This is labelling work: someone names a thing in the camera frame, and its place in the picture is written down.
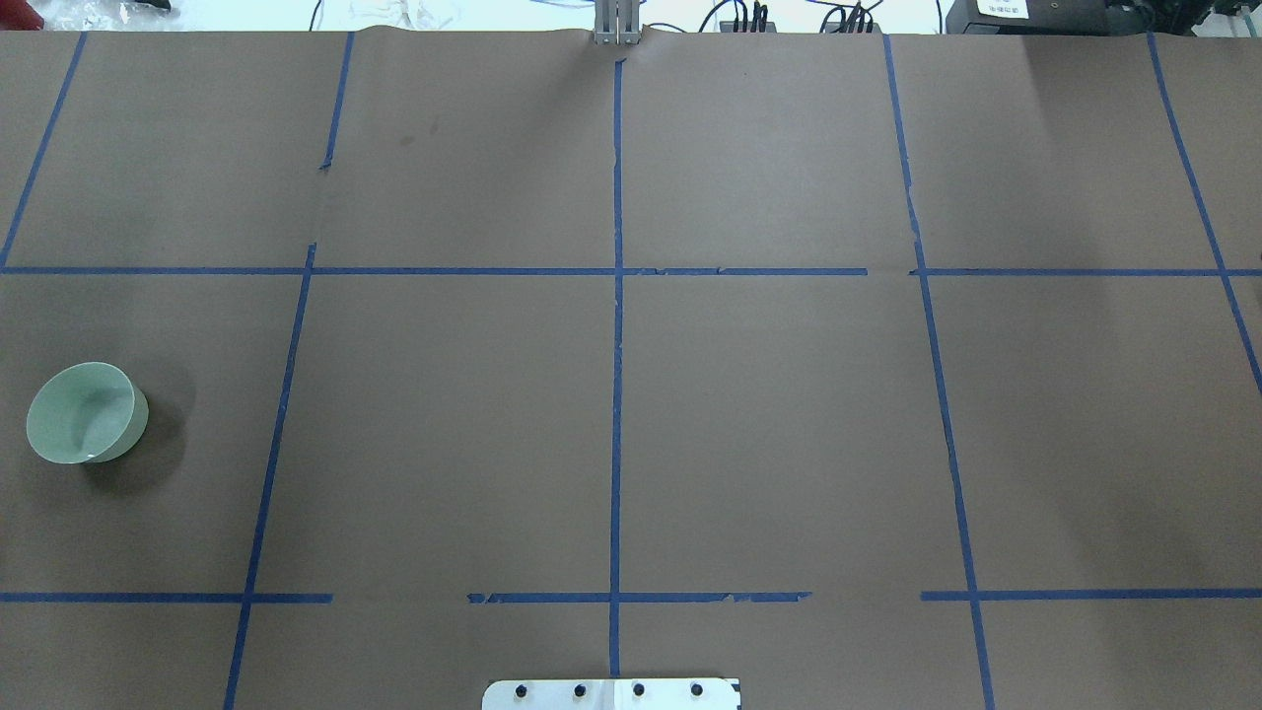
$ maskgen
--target black box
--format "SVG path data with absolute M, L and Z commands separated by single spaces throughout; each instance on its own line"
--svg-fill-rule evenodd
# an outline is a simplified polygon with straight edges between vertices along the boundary
M 993 14 L 978 8 L 996 8 Z M 1005 15 L 1011 10 L 1027 10 Z M 955 0 L 946 34 L 1109 34 L 1104 0 Z

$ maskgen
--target grid square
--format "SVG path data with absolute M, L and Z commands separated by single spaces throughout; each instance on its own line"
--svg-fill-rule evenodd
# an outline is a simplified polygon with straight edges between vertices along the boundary
M 241 591 L 298 285 L 0 277 L 0 589 Z M 27 444 L 27 409 L 92 361 L 133 378 L 149 426 L 115 462 L 49 464 Z
M 612 295 L 594 276 L 317 277 L 260 591 L 608 589 Z
M 603 678 L 607 618 L 603 604 L 471 607 L 401 585 L 255 607 L 236 707 L 480 707 L 491 681 Z
M 295 265 L 345 39 L 93 33 L 9 262 Z
M 49 34 L 15 32 L 0 43 L 0 235 L 8 235 L 78 42 L 68 32 Z
M 0 701 L 221 707 L 237 612 L 227 604 L 0 604 Z
M 1262 111 L 1249 82 L 1262 48 L 1248 39 L 1157 37 L 1170 103 L 1228 267 L 1257 269 L 1257 193 L 1262 145 L 1244 130 Z
M 1262 584 L 1262 400 L 1218 279 L 933 289 L 978 585 Z
M 622 676 L 741 681 L 746 707 L 982 707 L 968 605 L 835 593 L 789 605 L 622 608 Z
M 833 39 L 654 33 L 628 54 L 627 264 L 915 267 L 881 39 Z
M 1214 266 L 1143 37 L 893 53 L 931 266 Z
M 321 262 L 612 266 L 613 59 L 581 30 L 358 33 Z
M 915 279 L 626 289 L 623 590 L 964 584 Z
M 1000 707 L 1257 707 L 1258 600 L 987 604 Z

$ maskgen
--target white plastic bag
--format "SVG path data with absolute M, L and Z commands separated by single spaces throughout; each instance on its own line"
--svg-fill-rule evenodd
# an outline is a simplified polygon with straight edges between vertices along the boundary
M 452 0 L 351 0 L 351 16 L 404 29 L 443 29 L 461 15 Z
M 179 10 L 124 0 L 32 0 L 44 29 L 162 32 L 182 29 Z

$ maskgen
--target blue tape line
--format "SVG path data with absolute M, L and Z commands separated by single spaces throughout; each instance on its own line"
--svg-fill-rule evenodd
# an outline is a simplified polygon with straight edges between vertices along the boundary
M 316 262 L 316 245 L 307 247 L 307 264 L 303 266 L 303 282 L 298 289 L 298 306 L 294 310 L 294 328 L 289 334 L 289 354 L 285 359 L 285 377 L 280 383 L 280 402 L 276 406 L 276 424 L 271 431 L 271 451 L 268 454 L 268 470 L 262 479 L 262 496 L 259 501 L 259 517 L 254 526 L 254 545 L 250 549 L 250 566 L 245 578 L 245 598 L 241 614 L 237 618 L 236 643 L 232 647 L 232 665 L 228 668 L 228 684 L 223 695 L 223 709 L 231 710 L 236 702 L 236 686 L 241 675 L 241 658 L 245 655 L 246 633 L 250 629 L 250 597 L 259 579 L 259 561 L 262 557 L 262 538 L 268 531 L 268 512 L 271 507 L 271 491 L 276 480 L 276 463 L 280 459 L 280 440 L 285 431 L 285 415 L 289 411 L 289 392 L 294 383 L 294 364 L 298 359 L 298 340 L 303 334 L 303 317 L 307 313 L 307 294 L 312 284 L 312 267 Z
M 866 276 L 867 269 L 859 267 L 705 267 L 705 266 L 666 266 L 630 267 L 628 276 Z
M 612 276 L 610 267 L 529 266 L 318 266 L 316 275 Z
M 13 275 L 285 275 L 303 274 L 302 266 L 0 266 Z M 313 275 L 454 275 L 454 276 L 613 276 L 608 266 L 316 266 Z M 631 266 L 623 276 L 866 276 L 863 267 L 711 267 Z M 930 275 L 989 275 L 936 274 Z M 1209 271 L 1206 275 L 1218 275 Z M 1241 269 L 1233 275 L 1262 275 L 1262 269 Z
M 14 275 L 288 275 L 298 266 L 5 266 L 0 274 Z
M 622 591 L 618 604 L 796 604 L 810 598 L 809 591 Z M 469 604 L 608 604 L 603 591 L 541 591 L 469 594 Z
M 342 101 L 346 98 L 346 77 L 351 73 L 351 49 L 355 48 L 355 33 L 346 33 L 346 49 L 342 50 L 342 76 L 337 79 L 337 101 L 333 102 L 333 120 L 328 125 L 328 146 L 324 149 L 324 161 L 319 169 L 327 170 L 333 164 L 333 149 L 337 148 L 337 126 L 342 121 Z
M 622 590 L 622 64 L 613 63 L 613 406 L 610 436 L 610 677 L 621 675 Z
M 1218 269 L 916 269 L 926 276 L 1219 276 Z
M 1262 599 L 1262 589 L 1013 589 L 968 591 L 923 591 L 921 602 L 1090 602 L 1122 599 Z
M 929 290 L 929 276 L 925 262 L 925 247 L 920 233 L 920 219 L 916 218 L 916 206 L 911 199 L 911 159 L 907 153 L 907 139 L 902 126 L 902 107 L 899 101 L 899 82 L 893 68 L 893 48 L 890 35 L 882 34 L 885 44 L 885 64 L 890 76 L 890 101 L 893 108 L 893 127 L 899 139 L 899 158 L 902 164 L 902 183 L 907 199 L 907 218 L 915 237 L 916 269 L 920 281 L 920 299 L 925 309 L 925 327 L 929 330 L 929 352 L 934 364 L 934 383 L 938 388 L 938 409 L 943 421 L 943 436 L 946 440 L 946 460 L 950 467 L 952 488 L 955 496 L 955 525 L 959 528 L 959 547 L 964 559 L 964 579 L 972 593 L 977 591 L 977 573 L 973 567 L 973 544 L 968 532 L 968 513 L 964 509 L 964 486 L 959 477 L 959 460 L 955 455 L 955 431 L 950 420 L 950 405 L 946 400 L 946 378 L 943 375 L 941 351 L 938 344 L 938 323 L 934 318 L 933 295 Z M 987 710 L 994 710 L 994 687 L 991 682 L 991 661 L 986 648 L 986 629 L 982 623 L 982 605 L 974 599 L 969 603 L 973 617 L 973 642 L 977 644 L 977 666 L 982 677 L 982 697 Z
M 604 591 L 543 591 L 469 594 L 469 604 L 608 604 Z
M 244 594 L 183 591 L 4 591 L 0 604 L 241 604 Z M 332 604 L 332 594 L 255 594 L 254 604 Z
M 257 594 L 250 597 L 251 604 L 322 604 L 333 603 L 332 594 Z
M 30 172 L 27 173 L 27 184 L 21 188 L 21 195 L 18 197 L 18 207 L 13 211 L 13 221 L 9 222 L 9 233 L 5 236 L 4 246 L 0 246 L 0 266 L 9 262 L 9 252 L 13 250 L 13 242 L 18 237 L 21 216 L 27 212 L 27 201 L 30 199 L 30 190 L 35 187 L 39 166 L 44 163 L 44 153 L 48 151 L 48 143 L 53 139 L 53 129 L 57 127 L 57 119 L 62 115 L 62 106 L 66 105 L 66 95 L 69 93 L 71 82 L 74 81 L 74 71 L 78 69 L 78 62 L 83 55 L 83 45 L 86 43 L 87 33 L 81 32 L 78 42 L 74 44 L 74 54 L 71 55 L 71 64 L 66 67 L 62 90 L 57 93 L 53 112 L 48 116 L 48 125 L 44 126 L 43 137 L 39 139 L 39 149 L 35 150 L 35 159 L 30 161 Z
M 810 597 L 809 591 L 623 591 L 623 604 L 716 604 L 721 602 L 751 604 L 796 604 Z
M 1182 141 L 1182 131 L 1179 130 L 1179 120 L 1175 117 L 1174 105 L 1170 102 L 1170 92 L 1166 90 L 1166 76 L 1161 69 L 1161 58 L 1157 55 L 1157 37 L 1148 33 L 1148 55 L 1152 58 L 1152 72 L 1157 78 L 1157 88 L 1161 91 L 1161 105 L 1166 108 L 1166 119 L 1170 121 L 1170 132 L 1175 139 L 1175 148 L 1179 149 L 1179 159 L 1182 161 L 1184 173 L 1188 174 L 1188 185 L 1191 187 L 1191 195 L 1196 199 L 1196 211 L 1200 213 L 1200 223 L 1205 227 L 1205 237 L 1209 238 L 1209 248 L 1214 252 L 1214 264 L 1218 265 L 1219 275 L 1223 279 L 1223 290 L 1227 293 L 1227 301 L 1232 306 L 1232 317 L 1235 318 L 1235 329 L 1241 333 L 1241 342 L 1244 344 L 1244 354 L 1253 372 L 1253 385 L 1262 395 L 1262 368 L 1258 367 L 1257 352 L 1253 351 L 1253 340 L 1249 338 L 1248 327 L 1244 324 L 1244 315 L 1241 313 L 1241 304 L 1235 299 L 1235 288 L 1232 286 L 1232 277 L 1227 271 L 1227 261 L 1223 259 L 1223 250 L 1218 246 L 1218 237 L 1214 236 L 1214 224 L 1209 221 L 1209 209 L 1205 208 L 1205 199 L 1200 193 L 1200 183 L 1196 182 L 1196 173 L 1191 169 L 1191 158 L 1188 156 L 1188 148 Z

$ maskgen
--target white label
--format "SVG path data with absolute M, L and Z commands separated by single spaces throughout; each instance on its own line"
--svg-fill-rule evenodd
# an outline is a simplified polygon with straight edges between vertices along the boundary
M 993 18 L 1030 19 L 1025 0 L 977 0 L 977 11 Z

